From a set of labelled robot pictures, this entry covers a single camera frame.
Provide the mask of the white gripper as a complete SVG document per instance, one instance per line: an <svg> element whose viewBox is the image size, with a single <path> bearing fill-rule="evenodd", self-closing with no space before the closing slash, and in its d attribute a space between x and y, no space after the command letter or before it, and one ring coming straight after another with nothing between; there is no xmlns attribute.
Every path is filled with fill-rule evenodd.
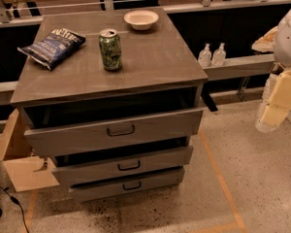
<svg viewBox="0 0 291 233"><path fill-rule="evenodd" d="M266 80L262 102L259 106L255 127L263 133L272 132L280 126L291 110L291 69L279 76L270 74Z"/></svg>

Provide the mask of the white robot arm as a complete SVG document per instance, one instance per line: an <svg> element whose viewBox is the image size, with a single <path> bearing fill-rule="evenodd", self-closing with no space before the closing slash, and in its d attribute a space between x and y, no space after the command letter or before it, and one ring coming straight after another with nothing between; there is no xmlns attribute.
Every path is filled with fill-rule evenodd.
<svg viewBox="0 0 291 233"><path fill-rule="evenodd" d="M291 9L279 22L274 37L275 65L283 69L266 81L255 127L263 133L276 130L291 111Z"/></svg>

